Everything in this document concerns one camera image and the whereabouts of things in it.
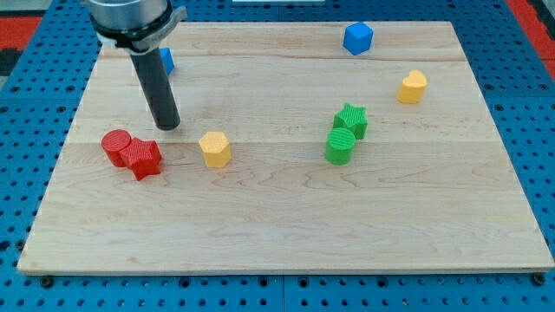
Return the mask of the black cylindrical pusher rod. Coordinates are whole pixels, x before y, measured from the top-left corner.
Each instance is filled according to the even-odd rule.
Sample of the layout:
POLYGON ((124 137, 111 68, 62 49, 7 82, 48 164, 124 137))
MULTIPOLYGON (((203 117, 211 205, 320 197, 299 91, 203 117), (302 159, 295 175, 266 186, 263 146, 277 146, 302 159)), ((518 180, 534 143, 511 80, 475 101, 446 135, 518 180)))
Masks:
POLYGON ((144 55, 132 55, 131 60, 155 126, 163 131, 173 130, 180 124, 180 114, 160 49, 153 49, 144 55))

